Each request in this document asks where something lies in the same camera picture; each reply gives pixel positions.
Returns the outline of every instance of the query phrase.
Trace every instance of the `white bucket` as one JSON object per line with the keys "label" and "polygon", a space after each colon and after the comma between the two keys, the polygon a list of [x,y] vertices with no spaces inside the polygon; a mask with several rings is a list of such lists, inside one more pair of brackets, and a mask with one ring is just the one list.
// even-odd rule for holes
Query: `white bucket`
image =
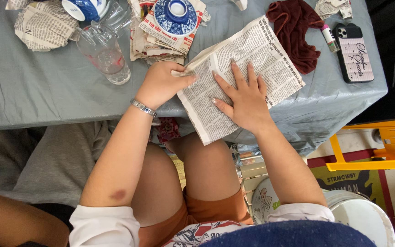
{"label": "white bucket", "polygon": [[346,190],[323,190],[336,223],[360,231],[377,247],[395,247],[395,234],[387,214],[365,197]]}

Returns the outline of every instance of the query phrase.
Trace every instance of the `blue and white ceramic bowl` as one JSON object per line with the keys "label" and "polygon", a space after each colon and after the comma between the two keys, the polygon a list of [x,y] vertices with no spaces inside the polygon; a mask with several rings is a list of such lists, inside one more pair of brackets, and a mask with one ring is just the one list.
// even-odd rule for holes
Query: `blue and white ceramic bowl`
{"label": "blue and white ceramic bowl", "polygon": [[189,36],[198,22],[195,8],[188,0],[158,0],[154,16],[165,33],[178,38]]}
{"label": "blue and white ceramic bowl", "polygon": [[62,0],[62,6],[78,21],[99,21],[109,5],[106,0]]}

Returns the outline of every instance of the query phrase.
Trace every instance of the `clear drinking glass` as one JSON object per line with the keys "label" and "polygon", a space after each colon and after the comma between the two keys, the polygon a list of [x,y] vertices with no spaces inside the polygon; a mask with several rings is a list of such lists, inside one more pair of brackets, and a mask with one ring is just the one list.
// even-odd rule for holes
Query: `clear drinking glass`
{"label": "clear drinking glass", "polygon": [[129,81],[130,70],[118,46],[115,32],[104,25],[90,25],[80,31],[77,47],[113,84]]}
{"label": "clear drinking glass", "polygon": [[105,25],[115,31],[117,38],[122,36],[126,30],[130,29],[131,23],[140,23],[141,18],[137,11],[129,4],[119,4],[116,0],[109,0],[105,16],[99,22],[91,21],[91,25]]}

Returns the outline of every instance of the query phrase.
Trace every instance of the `dark red cloth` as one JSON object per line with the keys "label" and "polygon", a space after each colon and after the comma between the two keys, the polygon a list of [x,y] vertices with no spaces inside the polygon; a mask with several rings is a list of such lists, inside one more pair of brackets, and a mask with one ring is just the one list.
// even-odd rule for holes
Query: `dark red cloth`
{"label": "dark red cloth", "polygon": [[315,10],[304,0],[286,0],[271,3],[266,16],[274,23],[275,34],[297,70],[304,75],[313,71],[321,52],[304,38],[309,27],[324,25]]}

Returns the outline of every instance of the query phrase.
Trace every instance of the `phone case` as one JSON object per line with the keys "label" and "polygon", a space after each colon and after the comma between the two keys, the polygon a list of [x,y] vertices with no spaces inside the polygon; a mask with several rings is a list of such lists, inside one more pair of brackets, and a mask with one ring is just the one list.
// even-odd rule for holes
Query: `phone case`
{"label": "phone case", "polygon": [[340,51],[337,52],[342,75],[346,83],[362,83],[374,80],[367,48],[360,27],[339,23],[334,28]]}

